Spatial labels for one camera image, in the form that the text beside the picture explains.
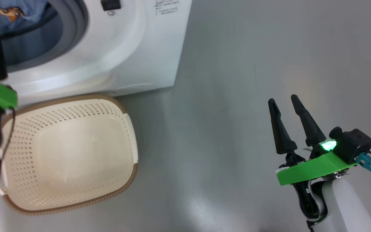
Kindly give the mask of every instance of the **green led light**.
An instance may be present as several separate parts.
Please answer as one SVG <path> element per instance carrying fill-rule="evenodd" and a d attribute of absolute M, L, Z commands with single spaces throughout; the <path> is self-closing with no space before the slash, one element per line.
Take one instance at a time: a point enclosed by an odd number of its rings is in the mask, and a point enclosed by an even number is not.
<path fill-rule="evenodd" d="M 325 142 L 324 144 L 321 145 L 321 147 L 323 147 L 324 150 L 326 151 L 331 151 L 334 149 L 334 147 L 336 146 L 337 142 L 336 141 L 327 141 Z"/>

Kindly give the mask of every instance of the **white washing machine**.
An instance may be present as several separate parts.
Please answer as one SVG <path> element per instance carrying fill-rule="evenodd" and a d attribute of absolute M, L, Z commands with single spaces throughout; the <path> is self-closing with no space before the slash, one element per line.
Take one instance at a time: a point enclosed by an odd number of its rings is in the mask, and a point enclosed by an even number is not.
<path fill-rule="evenodd" d="M 2 35 L 4 83 L 19 105 L 172 86 L 191 1 L 49 0 L 37 25 Z"/>

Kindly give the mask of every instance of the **blue cloth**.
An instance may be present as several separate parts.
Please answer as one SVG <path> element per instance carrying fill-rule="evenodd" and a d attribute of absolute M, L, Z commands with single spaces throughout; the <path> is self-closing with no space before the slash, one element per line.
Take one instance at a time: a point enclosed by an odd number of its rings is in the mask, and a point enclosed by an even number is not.
<path fill-rule="evenodd" d="M 19 29 L 25 21 L 37 23 L 40 21 L 46 5 L 47 0 L 0 0 L 1 10 L 17 7 L 23 13 L 14 21 L 9 16 L 0 14 L 0 33 L 4 34 Z"/>

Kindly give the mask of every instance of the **laundry basket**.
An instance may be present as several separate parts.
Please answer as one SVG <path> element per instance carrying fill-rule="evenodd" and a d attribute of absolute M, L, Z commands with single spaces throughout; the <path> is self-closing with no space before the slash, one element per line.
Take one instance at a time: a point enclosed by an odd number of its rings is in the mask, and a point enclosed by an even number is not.
<path fill-rule="evenodd" d="M 5 147 L 12 115 L 3 123 Z M 18 213 L 85 207 L 125 191 L 138 150 L 127 112 L 114 98 L 84 95 L 18 110 L 1 168 L 0 194 Z"/>

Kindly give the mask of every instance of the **basket rim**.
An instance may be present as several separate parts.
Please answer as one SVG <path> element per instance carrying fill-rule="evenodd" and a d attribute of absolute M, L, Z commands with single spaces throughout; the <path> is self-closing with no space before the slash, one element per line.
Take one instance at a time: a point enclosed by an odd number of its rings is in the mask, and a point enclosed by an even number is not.
<path fill-rule="evenodd" d="M 122 106 L 122 104 L 118 100 L 116 100 L 115 98 L 112 98 L 112 97 L 109 97 L 109 96 L 106 96 L 106 95 L 102 95 L 102 94 L 85 94 L 85 95 L 79 95 L 79 96 L 64 97 L 64 98 L 60 98 L 60 99 L 55 99 L 55 100 L 50 100 L 50 101 L 45 101 L 45 102 L 42 102 L 42 103 L 30 105 L 30 106 L 27 106 L 27 107 L 24 107 L 24 108 L 21 108 L 21 109 L 17 110 L 16 115 L 18 116 L 20 114 L 27 113 L 27 112 L 30 112 L 32 110 L 37 110 L 37 109 L 40 109 L 40 108 L 43 108 L 43 107 L 48 107 L 48 106 L 52 106 L 52 105 L 56 105 L 56 104 L 60 104 L 60 103 L 74 102 L 74 101 L 80 101 L 80 100 L 89 100 L 89 99 L 108 100 L 108 101 L 114 103 L 121 110 L 121 112 L 123 114 L 127 113 L 127 111 Z M 6 125 L 6 123 L 8 123 L 9 120 L 12 119 L 12 117 L 13 117 L 12 113 L 7 115 L 5 117 L 3 123 L 1 124 L 1 127 L 3 128 Z M 92 204 L 95 204 L 95 203 L 98 203 L 98 202 L 101 202 L 101 201 L 105 201 L 107 199 L 110 199 L 111 197 L 115 197 L 115 196 L 121 194 L 134 181 L 135 176 L 137 175 L 137 169 L 138 169 L 138 162 L 134 163 L 133 171 L 132 171 L 131 176 L 128 179 L 127 183 L 125 183 L 118 190 L 113 191 L 109 194 L 105 194 L 101 197 L 93 198 L 93 199 L 88 200 L 88 201 L 83 201 L 83 202 L 80 202 L 80 203 L 77 203 L 77 204 L 72 204 L 72 205 L 65 206 L 65 207 L 57 207 L 57 208 L 50 208 L 50 209 L 44 209 L 44 210 L 26 210 L 26 209 L 23 209 L 23 208 L 17 206 L 11 200 L 11 198 L 9 197 L 9 194 L 2 195 L 2 198 L 5 201 L 5 203 L 11 209 L 13 209 L 15 212 L 17 212 L 19 214 L 26 215 L 26 216 L 38 216 L 38 215 L 47 215 L 47 214 L 53 214 L 53 213 L 62 213 L 62 212 L 66 212 L 66 211 L 70 211 L 70 210 L 74 210 L 74 209 L 79 209 L 79 208 L 82 208 L 82 207 L 87 207 L 89 205 L 92 205 Z"/>

